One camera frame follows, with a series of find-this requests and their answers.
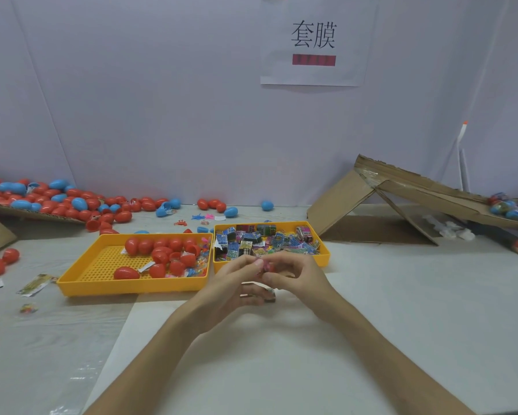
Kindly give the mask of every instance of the yellow plastic tray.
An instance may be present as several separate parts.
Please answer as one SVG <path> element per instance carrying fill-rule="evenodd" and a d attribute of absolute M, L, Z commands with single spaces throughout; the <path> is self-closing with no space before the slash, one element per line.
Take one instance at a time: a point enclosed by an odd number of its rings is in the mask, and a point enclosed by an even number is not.
<path fill-rule="evenodd" d="M 130 237 L 140 240 L 150 238 L 178 237 L 193 238 L 197 244 L 202 244 L 202 237 L 212 240 L 212 233 L 157 233 L 140 235 L 102 235 L 88 248 L 83 255 L 58 279 L 59 289 L 68 297 L 76 295 L 104 295 L 125 293 L 163 293 L 173 291 L 197 291 L 207 284 L 211 269 L 211 255 L 207 262 L 207 275 L 203 277 L 184 278 L 152 278 L 148 273 L 140 279 L 113 279 L 113 272 L 118 267 L 128 266 L 141 268 L 152 260 L 151 256 L 129 256 L 121 254 L 124 243 Z"/>
<path fill-rule="evenodd" d="M 324 245 L 322 240 L 320 240 L 320 237 L 316 234 L 315 230 L 311 227 L 311 224 L 309 224 L 306 221 L 272 221 L 269 223 L 259 222 L 259 223 L 217 224 L 217 225 L 215 225 L 215 235 L 216 235 L 217 231 L 226 230 L 229 227 L 257 225 L 257 224 L 274 224 L 274 225 L 276 225 L 277 230 L 282 229 L 286 232 L 289 232 L 289 231 L 295 232 L 295 228 L 297 226 L 307 226 L 309 228 L 309 230 L 311 230 L 313 240 L 320 241 L 320 247 L 318 248 L 318 250 L 320 251 L 320 254 L 313 255 L 313 257 L 315 258 L 315 261 L 317 262 L 318 266 L 320 266 L 320 267 L 328 266 L 328 262 L 330 261 L 330 251 Z M 214 254 L 213 247 L 211 247 L 210 254 Z M 228 261 L 213 261 L 215 272 L 218 272 L 227 263 L 228 263 Z"/>

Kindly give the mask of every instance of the red label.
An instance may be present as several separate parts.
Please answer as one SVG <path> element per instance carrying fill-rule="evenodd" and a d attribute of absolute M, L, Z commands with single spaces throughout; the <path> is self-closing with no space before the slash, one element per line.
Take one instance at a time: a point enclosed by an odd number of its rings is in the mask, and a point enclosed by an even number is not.
<path fill-rule="evenodd" d="M 305 55 L 294 54 L 291 61 L 292 65 L 319 65 L 324 67 L 335 67 L 335 55 Z"/>

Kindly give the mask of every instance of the chinese character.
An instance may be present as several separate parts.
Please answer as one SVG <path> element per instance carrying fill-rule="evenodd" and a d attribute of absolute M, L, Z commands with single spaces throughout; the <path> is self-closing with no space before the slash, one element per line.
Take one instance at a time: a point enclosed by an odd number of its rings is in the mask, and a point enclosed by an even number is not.
<path fill-rule="evenodd" d="M 312 30 L 309 28 L 309 26 L 314 26 L 314 23 L 307 24 L 305 23 L 305 20 L 301 20 L 301 23 L 294 23 L 297 28 L 292 33 L 297 35 L 295 36 L 297 39 L 292 39 L 292 41 L 297 41 L 295 46 L 307 46 L 309 47 L 309 42 L 312 42 L 312 39 L 310 38 L 310 33 L 312 33 Z"/>
<path fill-rule="evenodd" d="M 319 48 L 324 48 L 326 45 L 330 45 L 333 48 L 333 32 L 335 31 L 334 27 L 337 27 L 333 21 L 328 21 L 326 24 L 318 23 L 316 26 L 316 40 L 315 45 Z"/>

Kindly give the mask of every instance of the pile of wrapped eggs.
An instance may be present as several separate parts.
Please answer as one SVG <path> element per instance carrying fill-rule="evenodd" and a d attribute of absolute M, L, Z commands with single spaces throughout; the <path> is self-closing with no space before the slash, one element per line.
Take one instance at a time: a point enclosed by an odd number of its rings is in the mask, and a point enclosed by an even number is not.
<path fill-rule="evenodd" d="M 518 199 L 511 199 L 504 192 L 491 195 L 488 199 L 491 214 L 518 221 Z"/>

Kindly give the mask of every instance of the white paper sheet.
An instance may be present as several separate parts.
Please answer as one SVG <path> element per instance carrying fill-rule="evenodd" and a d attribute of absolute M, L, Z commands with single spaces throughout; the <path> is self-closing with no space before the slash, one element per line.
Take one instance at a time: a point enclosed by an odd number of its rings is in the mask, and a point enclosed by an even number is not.
<path fill-rule="evenodd" d="M 261 84 L 360 86 L 379 0 L 262 0 Z"/>

